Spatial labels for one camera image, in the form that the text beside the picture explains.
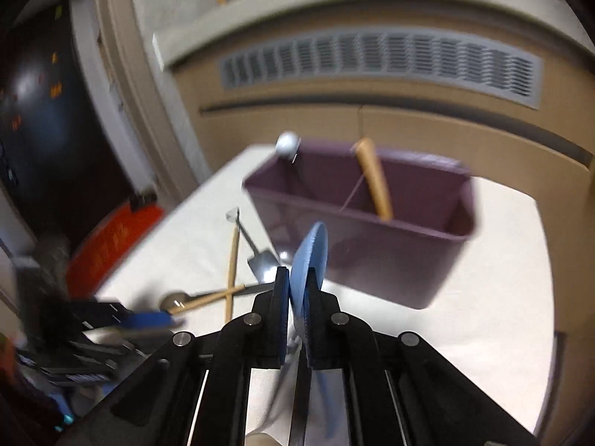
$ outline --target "purple plastic bin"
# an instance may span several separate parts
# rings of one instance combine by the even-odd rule
[[[389,222],[375,214],[349,145],[303,142],[293,164],[273,156],[243,185],[284,259],[293,260],[310,227],[323,221],[328,279],[425,308],[474,229],[471,177],[449,158],[377,152],[395,214]]]

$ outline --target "air vent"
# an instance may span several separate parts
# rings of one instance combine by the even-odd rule
[[[538,108],[541,59],[477,35],[419,27],[364,27],[268,41],[221,61],[226,88],[315,77],[426,80]]]

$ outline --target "white table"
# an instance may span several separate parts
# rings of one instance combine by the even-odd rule
[[[190,294],[225,288],[235,206],[260,248],[270,241],[241,188],[273,152],[254,145],[231,161],[172,212],[122,264],[98,294],[129,308],[156,307],[170,291]],[[535,201],[474,178],[477,230],[433,303],[413,310],[325,281],[341,309],[377,332],[419,333],[529,431],[546,395],[553,349],[553,293],[546,239]],[[253,283],[252,256],[240,241],[237,283]],[[253,295],[234,299],[234,317],[250,311]],[[183,330],[221,329],[224,302],[186,314]],[[260,424],[275,371],[254,371],[247,431]],[[281,443],[283,433],[273,435]]]

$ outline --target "small shovel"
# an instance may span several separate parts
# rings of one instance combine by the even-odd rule
[[[237,222],[237,227],[240,229],[244,238],[246,238],[248,245],[252,248],[254,256],[248,260],[248,266],[256,277],[257,282],[260,284],[274,282],[277,275],[277,267],[281,266],[277,257],[271,250],[258,251],[254,241],[252,241],[246,229],[240,223],[240,219],[237,217],[237,208],[228,211],[225,217],[228,221]]]

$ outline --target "wooden stick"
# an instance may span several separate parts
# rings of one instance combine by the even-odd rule
[[[392,220],[393,205],[390,201],[389,185],[386,182],[380,159],[376,154],[374,142],[372,139],[364,137],[355,143],[353,150],[355,150],[355,156],[358,158],[364,177],[368,182],[376,214],[383,221]]]
[[[227,289],[231,290],[236,284],[237,275],[237,251],[240,246],[240,227],[237,225],[233,229],[231,237],[231,254],[229,257],[229,270],[227,272]],[[233,295],[225,296],[225,323],[231,320],[233,314]]]
[[[202,307],[203,305],[207,305],[208,303],[215,302],[216,300],[221,300],[222,298],[227,299],[227,297],[231,297],[233,294],[241,292],[246,288],[245,285],[238,285],[237,287],[233,287],[230,290],[223,290],[220,292],[215,292],[206,297],[197,298],[195,300],[190,300],[183,305],[178,305],[176,307],[168,308],[167,311],[172,314],[178,314],[189,310],[194,310],[196,308]]]

